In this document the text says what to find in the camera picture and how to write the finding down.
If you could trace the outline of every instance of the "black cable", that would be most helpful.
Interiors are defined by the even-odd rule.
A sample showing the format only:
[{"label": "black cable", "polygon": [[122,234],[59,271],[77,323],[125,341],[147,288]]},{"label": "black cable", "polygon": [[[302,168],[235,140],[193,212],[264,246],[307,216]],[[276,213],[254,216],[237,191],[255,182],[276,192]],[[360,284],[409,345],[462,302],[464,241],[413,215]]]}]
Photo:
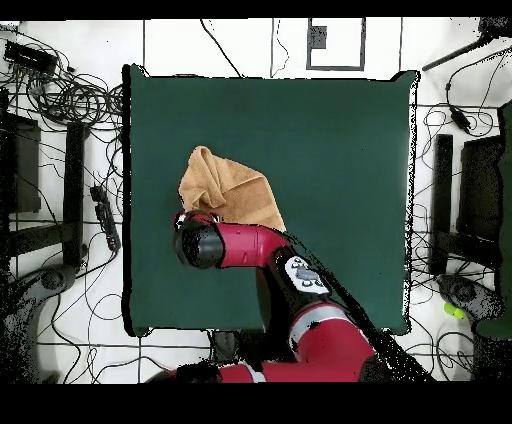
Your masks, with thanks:
[{"label": "black cable", "polygon": [[[272,18],[272,40],[274,38],[274,34],[273,34],[273,26],[274,26],[274,18]],[[271,73],[270,74],[270,78],[274,78],[277,73],[279,71],[282,71],[284,70],[284,68],[286,68],[286,64],[288,63],[288,60],[290,59],[290,53],[288,52],[288,50],[286,49],[285,46],[283,46],[281,44],[281,41],[279,40],[279,28],[281,27],[281,19],[279,19],[279,21],[277,22],[277,31],[276,31],[276,41],[279,43],[279,45],[281,46],[281,48],[286,52],[286,60],[284,61],[284,64],[283,64],[283,67],[282,68],[279,68],[277,71],[275,71],[273,74]]]},{"label": "black cable", "polygon": [[[437,343],[435,345],[437,363],[438,363],[439,368],[441,369],[441,373],[443,374],[443,377],[446,379],[446,381],[450,381],[450,379],[446,375],[446,372],[444,371],[444,367],[445,366],[449,366],[449,365],[444,364],[443,361],[441,360],[441,355],[440,355],[441,349],[439,348],[439,346],[441,344],[441,340],[443,340],[445,337],[450,336],[450,335],[457,335],[457,336],[460,336],[460,337],[464,337],[466,340],[469,340],[472,344],[474,343],[473,339],[471,337],[469,337],[468,335],[466,335],[464,333],[461,333],[460,331],[448,331],[448,332],[444,333],[443,335],[441,335],[437,339]],[[463,352],[458,351],[457,352],[457,357],[458,357],[459,361],[461,361],[462,358],[466,361],[466,365],[462,365],[461,363],[458,363],[458,364],[462,368],[464,368],[466,371],[471,372],[472,363],[468,361],[468,359],[467,359],[468,356],[465,355]],[[455,362],[452,358],[449,358],[449,359],[451,360],[451,364],[453,364]]]},{"label": "black cable", "polygon": [[226,55],[226,53],[224,53],[224,50],[222,49],[221,45],[219,44],[219,42],[217,41],[217,39],[213,36],[213,34],[208,30],[208,28],[206,28],[205,24],[204,24],[204,21],[202,19],[199,19],[199,21],[201,22],[201,26],[203,27],[204,31],[210,36],[210,38],[213,40],[213,42],[215,44],[217,44],[217,47],[219,48],[220,52],[222,53],[222,55],[224,56],[224,58],[229,62],[229,64],[231,65],[231,67],[234,69],[234,71],[236,72],[236,74],[238,75],[239,78],[244,78],[244,76],[242,74],[240,74],[240,72],[238,72],[238,69],[235,68],[235,65],[233,65],[233,62],[231,62],[231,60],[229,59],[229,57]]},{"label": "black cable", "polygon": [[57,315],[59,307],[60,307],[60,294],[57,295],[57,307],[55,308],[55,311],[53,312],[50,325],[51,325],[54,333],[57,336],[59,336],[65,342],[68,342],[71,346],[75,347],[77,349],[77,351],[78,351],[78,357],[76,358],[75,362],[73,363],[73,366],[69,369],[68,373],[64,377],[64,381],[62,382],[62,384],[66,384],[66,382],[68,381],[69,375],[71,374],[71,371],[73,371],[73,369],[75,368],[76,364],[78,364],[78,361],[80,360],[80,357],[82,356],[82,351],[80,350],[80,348],[78,346],[75,345],[75,343],[73,343],[71,340],[67,339],[62,334],[60,334],[60,332],[55,327],[55,316]]}]

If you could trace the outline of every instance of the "cable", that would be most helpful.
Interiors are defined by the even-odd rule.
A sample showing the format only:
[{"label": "cable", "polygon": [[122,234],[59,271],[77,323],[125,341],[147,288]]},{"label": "cable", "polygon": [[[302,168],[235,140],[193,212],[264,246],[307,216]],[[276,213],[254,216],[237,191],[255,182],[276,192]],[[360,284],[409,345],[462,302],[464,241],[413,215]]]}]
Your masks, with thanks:
[{"label": "cable", "polygon": [[238,75],[239,78],[244,78],[244,76],[242,74],[240,74],[240,72],[238,72],[238,69],[235,68],[235,65],[233,65],[233,62],[231,62],[231,60],[229,60],[229,57],[226,55],[226,53],[224,53],[224,50],[222,49],[221,45],[219,44],[219,42],[217,41],[217,39],[213,36],[213,34],[208,30],[208,28],[206,28],[205,24],[204,24],[204,21],[203,19],[199,19],[199,21],[201,22],[201,26],[203,27],[204,31],[210,36],[210,38],[213,40],[213,42],[215,44],[217,44],[217,47],[219,48],[220,52],[222,53],[222,55],[226,58],[226,60],[229,62],[229,64],[231,65],[231,67],[234,69],[234,71],[236,72],[236,74]]},{"label": "cable", "polygon": [[[485,100],[487,99],[487,96],[489,94],[489,91],[490,91],[490,88],[491,88],[491,84],[492,84],[492,81],[494,79],[494,76],[497,72],[497,70],[499,69],[501,63],[503,62],[503,59],[505,58],[505,54],[510,52],[512,50],[512,46],[511,47],[507,47],[506,49],[503,49],[503,50],[500,50],[498,52],[495,52],[495,53],[492,53],[492,54],[489,54],[487,56],[485,56],[484,58],[482,59],[479,59],[475,62],[472,62],[468,65],[465,65],[465,66],[462,66],[461,68],[459,68],[458,70],[456,70],[449,78],[448,80],[448,83],[446,84],[446,87],[445,87],[445,92],[446,92],[446,103],[448,104],[448,106],[450,107],[450,111],[452,113],[452,118],[454,119],[454,121],[456,122],[457,126],[461,129],[463,129],[464,131],[466,131],[468,134],[472,135],[473,137],[485,137],[486,135],[488,135],[492,129],[494,128],[494,121],[492,119],[492,116],[490,114],[488,114],[487,112],[482,112],[482,108],[483,108],[483,105],[485,103]],[[494,72],[492,73],[492,76],[489,80],[489,84],[488,84],[488,87],[487,87],[487,91],[485,93],[485,96],[484,96],[484,99],[482,100],[482,104],[480,105],[480,107],[478,108],[478,111],[476,112],[477,114],[477,118],[480,120],[481,123],[483,123],[484,125],[488,126],[489,129],[488,131],[482,133],[482,134],[472,134],[469,130],[474,130],[476,129],[477,127],[477,123],[476,123],[476,119],[475,119],[475,126],[474,128],[470,128],[470,123],[469,123],[469,120],[467,119],[467,117],[465,116],[465,114],[468,114],[468,113],[475,113],[475,112],[469,112],[469,111],[466,111],[466,110],[463,110],[462,108],[460,107],[457,107],[457,106],[453,106],[451,105],[450,103],[450,98],[449,98],[449,92],[450,92],[450,89],[452,87],[452,80],[453,78],[455,77],[455,75],[457,75],[459,72],[461,72],[462,70],[464,69],[467,69],[471,66],[474,66],[474,65],[477,65],[478,63],[481,63],[481,62],[484,62],[486,60],[490,60],[490,59],[493,59],[494,57],[496,56],[499,56],[501,55],[501,60],[499,61],[498,65],[496,66],[496,68],[494,69]],[[485,115],[487,117],[489,117],[490,119],[490,122],[485,122],[482,120],[482,118],[480,117],[480,115]]]},{"label": "cable", "polygon": [[[450,336],[450,335],[457,335],[460,337],[464,337],[466,340],[469,340],[472,344],[474,344],[473,339],[471,337],[467,336],[464,333],[461,333],[460,331],[448,331],[447,333],[444,333],[437,339],[437,342],[435,345],[437,363],[438,363],[441,373],[443,374],[443,377],[446,379],[446,381],[450,381],[450,379],[448,378],[446,372],[444,371],[444,367],[449,366],[449,365],[444,364],[443,361],[441,360],[441,355],[440,355],[441,349],[439,348],[439,346],[441,344],[441,340],[443,340],[445,337]],[[466,354],[464,354],[462,351],[458,351],[457,357],[460,361],[460,362],[457,362],[458,365],[461,366],[462,368],[464,368],[466,371],[471,372],[472,363],[468,360],[468,356]],[[455,363],[455,361],[450,357],[448,357],[448,358],[450,359],[450,361],[451,361],[450,364],[452,365],[450,368],[452,368],[453,363]]]},{"label": "cable", "polygon": [[[279,21],[277,22],[276,41],[279,43],[281,48],[286,52],[286,60],[284,61],[284,65],[283,65],[282,68],[279,68],[277,71],[272,73],[272,66],[273,66],[273,59],[272,59],[272,64],[270,65],[271,66],[270,67],[270,78],[274,78],[279,71],[283,71],[284,68],[286,68],[286,64],[288,63],[288,60],[290,59],[290,53],[288,52],[286,47],[281,44],[281,41],[279,40],[279,28],[280,28],[280,26],[281,26],[281,19],[279,19]],[[274,18],[272,18],[272,51],[274,50],[273,40],[274,40]]]}]

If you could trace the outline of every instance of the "black stand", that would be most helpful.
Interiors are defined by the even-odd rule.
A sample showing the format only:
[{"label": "black stand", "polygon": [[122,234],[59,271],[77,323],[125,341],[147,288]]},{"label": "black stand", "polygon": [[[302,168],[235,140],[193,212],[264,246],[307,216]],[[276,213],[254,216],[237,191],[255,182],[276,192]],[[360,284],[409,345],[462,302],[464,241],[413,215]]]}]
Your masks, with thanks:
[{"label": "black stand", "polygon": [[[33,384],[41,382],[36,354],[40,307],[73,285],[86,254],[86,247],[82,246],[82,221],[84,142],[88,130],[81,122],[67,125],[62,225],[11,232],[7,205],[16,204],[15,181],[23,179],[23,175],[18,175],[14,166],[17,132],[15,120],[7,112],[8,105],[8,92],[0,89],[0,380]],[[8,281],[12,256],[59,243],[62,243],[62,265],[36,270],[15,282]]]},{"label": "black stand", "polygon": [[437,59],[436,61],[429,63],[422,68],[423,71],[428,71],[439,65],[449,62],[456,57],[469,53],[470,51],[476,50],[480,47],[486,46],[491,41],[499,37],[512,37],[512,22],[508,17],[480,18],[478,31],[480,32],[480,38],[474,43],[471,43],[470,45],[462,47],[461,49],[450,53],[441,59]]}]

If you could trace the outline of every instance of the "orange towel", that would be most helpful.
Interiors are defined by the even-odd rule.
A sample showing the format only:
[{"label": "orange towel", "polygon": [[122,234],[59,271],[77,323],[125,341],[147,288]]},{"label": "orange towel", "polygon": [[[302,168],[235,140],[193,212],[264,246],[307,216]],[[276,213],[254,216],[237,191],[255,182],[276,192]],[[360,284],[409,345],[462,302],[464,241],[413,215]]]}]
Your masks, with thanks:
[{"label": "orange towel", "polygon": [[259,224],[286,231],[264,175],[198,146],[190,155],[179,193],[186,211],[202,210],[224,222]]}]

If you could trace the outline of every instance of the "cloth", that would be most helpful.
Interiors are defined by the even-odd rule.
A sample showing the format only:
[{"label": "cloth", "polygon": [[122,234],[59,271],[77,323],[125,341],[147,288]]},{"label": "cloth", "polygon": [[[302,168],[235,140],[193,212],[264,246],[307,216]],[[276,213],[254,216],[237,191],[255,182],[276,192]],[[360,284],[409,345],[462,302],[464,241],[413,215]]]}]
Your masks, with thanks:
[{"label": "cloth", "polygon": [[224,222],[286,231],[267,178],[213,155],[205,146],[193,150],[178,191],[187,212],[199,209],[217,214]]}]

